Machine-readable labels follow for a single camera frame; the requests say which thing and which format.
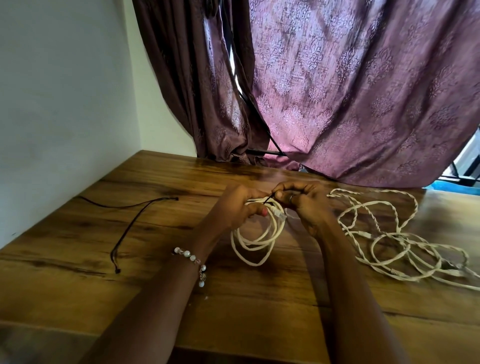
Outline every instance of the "bracelet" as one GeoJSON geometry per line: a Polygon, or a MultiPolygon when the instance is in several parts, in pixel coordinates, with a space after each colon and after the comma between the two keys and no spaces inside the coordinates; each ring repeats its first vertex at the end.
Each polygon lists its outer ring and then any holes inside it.
{"type": "MultiPolygon", "coordinates": [[[[197,259],[196,256],[194,256],[193,254],[190,254],[188,250],[183,250],[179,247],[176,247],[175,249],[173,249],[173,254],[179,254],[179,255],[181,254],[185,258],[189,258],[192,262],[198,265],[202,263],[200,259],[197,259]]],[[[200,281],[198,282],[199,287],[203,287],[205,285],[205,278],[207,278],[207,274],[205,273],[206,270],[207,270],[207,267],[205,264],[200,265],[200,271],[198,272],[200,276],[200,281]]]]}

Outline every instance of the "wooden table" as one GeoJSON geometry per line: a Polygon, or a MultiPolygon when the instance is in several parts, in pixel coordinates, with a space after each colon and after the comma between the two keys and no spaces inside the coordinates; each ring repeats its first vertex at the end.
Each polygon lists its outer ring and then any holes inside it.
{"type": "MultiPolygon", "coordinates": [[[[326,192],[345,187],[306,173],[139,152],[82,193],[106,205],[180,198],[156,202],[142,214],[120,247],[122,272],[114,274],[108,254],[139,208],[103,209],[72,199],[0,251],[0,320],[98,335],[171,249],[181,245],[227,183],[269,191],[288,179],[321,180],[326,192]]],[[[480,271],[480,198],[410,192],[420,210],[408,230],[433,243],[467,249],[472,268],[480,271]]],[[[401,219],[413,209],[402,195],[369,193],[366,198],[389,200],[401,219]]],[[[332,204],[337,211],[346,208],[332,204]]],[[[381,224],[393,222],[386,206],[374,213],[381,224]]],[[[245,235],[258,233],[263,224],[261,218],[248,222],[245,235]]],[[[391,249],[385,242],[379,255],[391,249]]],[[[286,225],[261,267],[241,262],[228,236],[208,264],[208,282],[192,294],[177,346],[285,362],[328,362],[321,318],[328,322],[330,309],[321,252],[297,221],[286,225]]],[[[362,271],[414,363],[479,361],[480,292],[430,279],[398,282],[367,266],[362,271]]]]}

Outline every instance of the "brown curtain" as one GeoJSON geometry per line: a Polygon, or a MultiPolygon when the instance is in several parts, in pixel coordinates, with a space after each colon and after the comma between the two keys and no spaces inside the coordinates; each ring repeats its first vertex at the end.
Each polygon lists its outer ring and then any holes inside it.
{"type": "Polygon", "coordinates": [[[229,64],[222,13],[232,27],[230,2],[225,11],[219,0],[133,0],[133,5],[162,96],[192,135],[197,155],[255,163],[245,150],[266,149],[268,136],[240,97],[229,64]]]}
{"type": "Polygon", "coordinates": [[[422,187],[475,132],[479,0],[250,0],[243,11],[244,69],[288,155],[271,166],[422,187]]]}

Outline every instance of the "hand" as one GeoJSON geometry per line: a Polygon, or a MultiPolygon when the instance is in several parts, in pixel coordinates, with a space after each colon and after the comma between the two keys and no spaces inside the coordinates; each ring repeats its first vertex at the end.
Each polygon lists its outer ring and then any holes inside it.
{"type": "Polygon", "coordinates": [[[275,200],[297,212],[311,236],[317,237],[319,226],[326,219],[335,220],[325,190],[318,181],[282,182],[272,192],[275,200]]]}
{"type": "Polygon", "coordinates": [[[245,205],[245,202],[250,199],[267,196],[269,196],[267,192],[241,184],[231,184],[227,186],[209,215],[214,218],[215,224],[220,224],[221,229],[235,230],[252,215],[267,216],[265,205],[258,202],[245,205]]]}

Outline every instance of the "white cable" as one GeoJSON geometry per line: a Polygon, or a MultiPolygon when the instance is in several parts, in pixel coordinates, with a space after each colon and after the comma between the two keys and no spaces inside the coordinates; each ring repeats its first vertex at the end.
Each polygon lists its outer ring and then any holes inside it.
{"type": "Polygon", "coordinates": [[[265,204],[265,207],[267,208],[268,215],[270,215],[270,224],[268,225],[268,228],[265,230],[265,232],[257,239],[250,241],[248,239],[245,239],[242,237],[240,234],[240,229],[236,229],[235,231],[232,231],[230,233],[230,241],[232,243],[232,248],[234,252],[237,254],[237,256],[243,260],[245,263],[252,267],[258,267],[261,266],[265,261],[268,259],[270,256],[270,253],[272,252],[272,249],[275,245],[275,240],[277,237],[281,234],[283,227],[285,225],[285,219],[287,216],[285,215],[285,212],[283,210],[283,207],[274,199],[269,197],[265,198],[258,198],[256,200],[249,200],[246,205],[251,204],[252,202],[259,202],[263,203],[264,201],[268,200],[268,203],[265,204]],[[270,233],[270,237],[266,238],[265,240],[262,240],[267,236],[267,234],[272,230],[270,233]],[[247,259],[245,259],[237,250],[237,247],[235,246],[235,238],[234,235],[237,236],[237,240],[239,241],[240,245],[242,248],[245,250],[250,250],[250,251],[255,251],[255,250],[260,250],[263,248],[268,247],[268,251],[266,255],[262,258],[262,260],[258,263],[253,263],[247,259]]]}
{"type": "MultiPolygon", "coordinates": [[[[352,238],[353,243],[356,246],[356,248],[357,248],[357,250],[360,254],[360,257],[356,257],[360,262],[372,267],[372,269],[374,269],[378,273],[384,274],[386,276],[389,276],[391,278],[401,280],[401,281],[418,282],[419,280],[421,280],[423,278],[432,277],[433,279],[436,279],[437,281],[445,283],[445,284],[449,284],[449,285],[456,286],[456,287],[461,287],[461,288],[467,288],[467,289],[471,289],[471,290],[475,290],[475,291],[480,291],[480,287],[475,287],[475,286],[470,286],[470,285],[467,285],[467,284],[456,283],[456,282],[452,282],[450,280],[446,280],[446,279],[442,279],[440,277],[434,276],[434,274],[437,273],[437,272],[444,273],[444,274],[447,274],[447,275],[450,275],[450,276],[453,276],[453,277],[466,277],[467,274],[470,274],[470,275],[480,279],[479,274],[475,273],[473,270],[468,268],[468,253],[465,250],[463,250],[461,248],[458,248],[458,247],[455,247],[455,246],[451,246],[451,245],[429,243],[424,238],[422,238],[418,235],[415,235],[415,234],[412,234],[412,233],[409,233],[409,232],[402,232],[402,229],[404,227],[406,227],[406,225],[410,222],[410,220],[412,220],[415,217],[416,213],[418,212],[418,202],[417,202],[417,200],[415,199],[414,196],[412,196],[411,194],[409,194],[407,192],[396,191],[396,190],[376,190],[376,191],[373,191],[373,192],[380,192],[380,193],[392,192],[392,193],[396,193],[396,194],[407,195],[413,200],[413,203],[415,205],[414,210],[413,210],[412,214],[410,215],[410,217],[407,220],[405,220],[402,225],[400,225],[396,208],[388,201],[370,201],[370,202],[366,202],[366,203],[363,204],[363,203],[359,202],[357,199],[355,199],[354,197],[350,196],[351,194],[359,195],[361,193],[348,191],[348,190],[344,190],[344,189],[341,189],[341,188],[335,188],[332,191],[330,191],[330,193],[327,195],[328,197],[332,197],[332,198],[346,198],[351,204],[351,207],[349,207],[348,209],[343,211],[338,216],[337,221],[340,224],[340,226],[342,227],[342,230],[345,231],[345,235],[350,236],[352,238]],[[375,218],[373,213],[368,208],[368,206],[372,206],[372,205],[376,205],[376,204],[384,204],[384,205],[388,205],[392,208],[394,216],[395,216],[395,223],[396,223],[396,229],[395,229],[396,231],[395,232],[385,232],[385,231],[382,231],[380,229],[380,226],[378,224],[377,219],[375,218]],[[358,218],[358,210],[362,207],[368,212],[368,214],[372,217],[372,219],[375,223],[375,227],[376,227],[376,230],[377,230],[377,236],[375,238],[372,236],[372,234],[367,233],[365,231],[351,231],[350,230],[350,229],[355,227],[355,224],[357,223],[357,218],[358,218]],[[350,211],[354,212],[353,221],[349,226],[346,226],[341,221],[341,219],[342,219],[342,217],[344,217],[350,211]],[[360,244],[358,243],[355,235],[362,236],[362,237],[364,237],[366,239],[369,239],[369,240],[373,240],[372,244],[370,245],[370,254],[371,254],[374,262],[368,260],[368,258],[365,256],[365,254],[362,251],[362,249],[360,247],[360,244]],[[393,239],[395,242],[398,243],[399,246],[401,246],[401,248],[403,250],[391,259],[380,261],[375,255],[374,248],[375,248],[375,245],[383,238],[393,239]],[[435,265],[433,265],[433,266],[430,265],[429,263],[427,263],[423,259],[421,259],[418,255],[416,255],[411,250],[412,246],[417,246],[420,249],[424,250],[429,255],[431,255],[432,257],[434,257],[436,259],[435,265]],[[462,256],[463,256],[463,262],[458,264],[458,265],[454,265],[451,262],[449,262],[448,260],[442,258],[442,256],[440,255],[440,253],[436,249],[436,248],[439,248],[439,247],[461,253],[462,256]],[[404,257],[407,258],[408,261],[412,264],[412,266],[420,273],[418,276],[412,277],[412,276],[409,276],[409,275],[407,275],[403,272],[400,272],[400,271],[398,271],[396,269],[393,269],[393,268],[388,266],[390,263],[392,263],[396,260],[399,260],[401,258],[404,258],[404,257]],[[442,263],[446,263],[452,269],[442,269],[442,263]],[[426,267],[426,270],[420,268],[417,264],[423,265],[424,267],[426,267]]],[[[259,199],[256,199],[256,200],[249,200],[246,203],[246,205],[251,204],[252,202],[263,203],[267,199],[268,199],[268,197],[259,198],[259,199]]],[[[265,232],[259,238],[255,239],[253,241],[245,239],[240,234],[240,229],[236,229],[235,231],[232,231],[230,233],[230,241],[231,241],[233,250],[235,251],[237,256],[242,261],[244,261],[245,263],[247,263],[248,265],[250,265],[252,267],[261,266],[268,259],[268,257],[270,256],[270,253],[272,252],[272,249],[275,245],[275,240],[277,239],[277,237],[281,234],[281,232],[283,230],[283,227],[285,225],[285,219],[287,217],[288,218],[296,218],[295,216],[289,215],[287,213],[287,209],[285,209],[285,211],[284,211],[282,206],[277,201],[275,201],[274,199],[269,199],[268,204],[265,204],[265,207],[267,207],[268,214],[270,215],[270,224],[269,224],[268,228],[265,230],[265,232]],[[270,237],[266,238],[265,240],[262,240],[268,235],[270,230],[272,230],[272,232],[270,233],[270,237]],[[237,237],[237,240],[239,241],[240,245],[245,250],[255,251],[255,250],[260,250],[260,249],[264,249],[264,248],[268,247],[268,251],[267,251],[266,255],[262,258],[262,260],[259,263],[253,263],[253,262],[250,262],[249,260],[245,259],[238,252],[238,250],[235,246],[235,236],[237,237]]]]}
{"type": "Polygon", "coordinates": [[[342,230],[345,231],[345,235],[350,236],[352,238],[353,243],[355,244],[355,246],[356,246],[356,248],[357,248],[357,250],[360,254],[360,257],[357,257],[357,259],[360,262],[372,267],[372,269],[374,269],[375,271],[377,271],[381,274],[384,274],[386,276],[389,276],[389,277],[397,279],[397,280],[418,282],[419,280],[421,280],[423,278],[432,277],[433,279],[436,279],[437,281],[440,281],[442,283],[446,283],[446,284],[449,284],[449,285],[452,285],[452,286],[467,288],[467,289],[475,290],[475,291],[480,291],[480,287],[475,287],[475,286],[470,286],[470,285],[467,285],[467,284],[456,283],[456,282],[452,282],[450,280],[446,280],[446,279],[442,279],[442,278],[434,276],[434,274],[437,273],[437,272],[444,273],[444,274],[454,276],[454,277],[466,277],[467,274],[470,274],[470,275],[480,279],[480,275],[478,275],[473,270],[468,268],[468,253],[465,250],[463,250],[461,248],[458,248],[458,247],[455,247],[455,246],[451,246],[451,245],[429,243],[424,238],[422,238],[418,235],[408,233],[408,232],[402,232],[402,229],[404,227],[406,227],[408,222],[410,220],[412,220],[415,217],[416,213],[418,212],[418,202],[415,199],[415,197],[413,197],[411,194],[409,194],[407,192],[396,191],[396,190],[376,190],[376,191],[373,191],[373,192],[393,192],[393,193],[404,194],[404,195],[409,196],[415,204],[415,208],[413,210],[413,213],[410,215],[410,217],[407,220],[405,220],[403,222],[402,225],[400,225],[400,223],[398,221],[397,211],[396,211],[395,207],[391,203],[389,203],[388,201],[370,201],[370,202],[366,202],[366,203],[362,204],[361,202],[357,201],[354,197],[350,196],[351,194],[361,194],[361,193],[352,192],[352,191],[348,191],[348,190],[343,190],[341,188],[335,188],[327,195],[328,197],[334,197],[334,198],[335,197],[346,198],[350,202],[350,204],[352,205],[351,207],[349,207],[348,209],[343,211],[338,216],[337,221],[340,224],[340,226],[342,227],[342,230]],[[378,224],[377,219],[375,218],[373,213],[368,208],[368,206],[372,206],[372,205],[376,205],[376,204],[384,204],[384,205],[388,205],[392,208],[394,216],[395,216],[395,223],[396,223],[396,229],[395,229],[396,231],[395,232],[385,232],[385,231],[382,231],[380,229],[380,226],[378,224]],[[358,209],[360,209],[362,207],[365,210],[367,210],[367,212],[372,217],[372,219],[375,223],[375,227],[376,227],[376,230],[377,230],[377,233],[378,233],[375,238],[371,234],[369,234],[367,232],[364,232],[364,231],[351,231],[350,230],[350,229],[355,227],[355,224],[357,222],[357,217],[358,217],[358,209]],[[342,219],[342,217],[344,217],[350,211],[353,211],[355,215],[353,217],[352,223],[349,226],[346,226],[341,221],[341,219],[342,219]],[[359,236],[362,236],[366,239],[373,240],[372,244],[370,245],[370,254],[371,254],[374,262],[368,260],[368,258],[365,256],[364,252],[362,251],[362,249],[360,247],[360,244],[358,243],[357,239],[355,238],[355,235],[359,235],[359,236]],[[398,245],[401,246],[401,248],[403,250],[391,259],[380,261],[375,256],[374,248],[375,248],[375,245],[381,239],[386,238],[386,237],[393,239],[398,245]],[[416,255],[411,250],[412,246],[417,246],[420,249],[424,250],[429,255],[433,256],[436,259],[435,265],[433,265],[433,266],[430,265],[429,263],[427,263],[423,259],[421,259],[418,255],[416,255]],[[439,248],[439,247],[461,253],[462,256],[463,256],[463,262],[458,264],[458,265],[454,265],[454,264],[450,263],[448,260],[444,259],[440,255],[440,253],[437,251],[436,248],[439,248]],[[393,268],[388,266],[390,263],[392,263],[392,262],[394,262],[398,259],[401,259],[403,257],[406,257],[408,259],[408,261],[413,265],[413,267],[420,273],[418,276],[412,277],[412,276],[409,276],[409,275],[407,275],[403,272],[400,272],[400,271],[398,271],[396,269],[393,269],[393,268]],[[424,268],[424,269],[420,268],[418,266],[418,263],[420,263],[421,265],[423,265],[423,267],[426,267],[426,268],[424,268]],[[442,263],[446,263],[452,269],[442,269],[442,263]]]}

